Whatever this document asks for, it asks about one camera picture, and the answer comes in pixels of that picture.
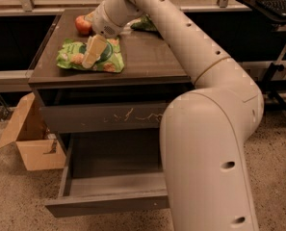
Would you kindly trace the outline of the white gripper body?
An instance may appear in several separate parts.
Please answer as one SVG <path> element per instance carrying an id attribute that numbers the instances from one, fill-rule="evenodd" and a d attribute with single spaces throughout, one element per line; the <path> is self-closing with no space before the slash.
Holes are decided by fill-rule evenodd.
<path id="1" fill-rule="evenodd" d="M 106 14 L 104 4 L 94 10 L 91 24 L 93 31 L 106 39 L 117 37 L 123 30 L 122 26 L 117 26 Z"/>

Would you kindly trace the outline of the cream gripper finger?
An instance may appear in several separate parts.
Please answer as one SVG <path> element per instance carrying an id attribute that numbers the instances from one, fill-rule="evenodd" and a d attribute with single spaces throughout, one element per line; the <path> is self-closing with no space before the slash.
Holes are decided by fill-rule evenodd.
<path id="1" fill-rule="evenodd" d="M 91 68 L 94 63 L 100 58 L 106 47 L 107 41 L 104 37 L 100 35 L 89 37 L 86 52 L 82 61 L 83 68 Z"/>

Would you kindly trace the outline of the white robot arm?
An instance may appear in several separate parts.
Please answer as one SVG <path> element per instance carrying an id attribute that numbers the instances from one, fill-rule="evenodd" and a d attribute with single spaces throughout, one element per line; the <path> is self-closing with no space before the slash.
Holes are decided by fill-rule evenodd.
<path id="1" fill-rule="evenodd" d="M 160 124 L 174 231 L 259 231 L 244 143 L 263 116 L 261 90 L 170 0 L 105 0 L 87 19 L 98 35 L 114 38 L 143 14 L 194 85 Z"/>

